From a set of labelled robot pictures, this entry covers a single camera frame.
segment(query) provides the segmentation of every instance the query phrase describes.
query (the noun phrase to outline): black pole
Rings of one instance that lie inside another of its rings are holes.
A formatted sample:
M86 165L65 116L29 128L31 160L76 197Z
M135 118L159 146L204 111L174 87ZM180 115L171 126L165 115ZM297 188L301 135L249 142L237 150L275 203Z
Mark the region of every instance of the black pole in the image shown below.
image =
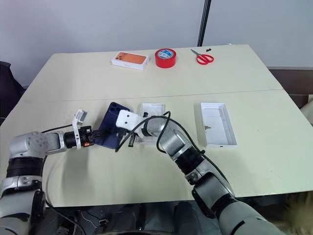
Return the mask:
M204 7L203 7L202 19L201 19L201 25L200 25L198 44L197 44L198 47L202 47L207 17L209 16L210 5L211 5L211 0L205 0Z

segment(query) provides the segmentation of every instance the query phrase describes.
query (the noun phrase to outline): open white box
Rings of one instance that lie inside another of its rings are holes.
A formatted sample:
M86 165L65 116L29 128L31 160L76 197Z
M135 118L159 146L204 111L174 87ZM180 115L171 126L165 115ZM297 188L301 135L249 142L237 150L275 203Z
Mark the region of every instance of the open white box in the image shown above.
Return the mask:
M207 147L235 147L235 134L225 103L201 103Z
M161 103L141 103L140 116L144 116L147 113L147 118L151 116L161 116L165 112L165 105ZM144 138L136 137L138 143L157 143L157 137L145 136Z

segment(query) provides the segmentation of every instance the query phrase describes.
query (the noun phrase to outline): black chair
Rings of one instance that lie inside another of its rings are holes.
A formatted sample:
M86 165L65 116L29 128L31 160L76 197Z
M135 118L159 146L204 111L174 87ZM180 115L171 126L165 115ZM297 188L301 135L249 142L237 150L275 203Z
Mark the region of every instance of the black chair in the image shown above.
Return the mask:
M14 79L10 66L10 63L0 61L0 125L25 92Z

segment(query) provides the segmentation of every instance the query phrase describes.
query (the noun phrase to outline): small black object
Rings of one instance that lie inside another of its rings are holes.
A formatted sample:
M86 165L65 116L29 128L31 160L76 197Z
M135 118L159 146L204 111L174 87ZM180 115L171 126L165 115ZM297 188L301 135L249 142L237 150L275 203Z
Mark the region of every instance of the small black object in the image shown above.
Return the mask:
M132 133L131 138L129 140L128 147L133 147L134 146L135 138L136 138L136 133Z

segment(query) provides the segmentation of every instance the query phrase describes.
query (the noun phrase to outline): white bracket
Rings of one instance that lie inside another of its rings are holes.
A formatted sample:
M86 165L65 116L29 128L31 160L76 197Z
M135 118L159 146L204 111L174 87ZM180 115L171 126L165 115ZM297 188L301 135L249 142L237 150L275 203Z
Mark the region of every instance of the white bracket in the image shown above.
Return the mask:
M83 125L85 117L87 115L87 112L79 109L73 119L72 125L73 125L73 130L74 130L74 135L75 135L75 141L76 141L76 148L81 149L81 143L80 143L80 136L79 136L79 131L78 131L78 125Z
M116 126L125 128L129 131L133 130L141 121L146 119L146 117L141 117L138 114L134 114L127 110L121 110L116 120ZM143 134L141 132L141 128L143 128L143 124L138 127L135 132L139 135L140 138L143 138Z

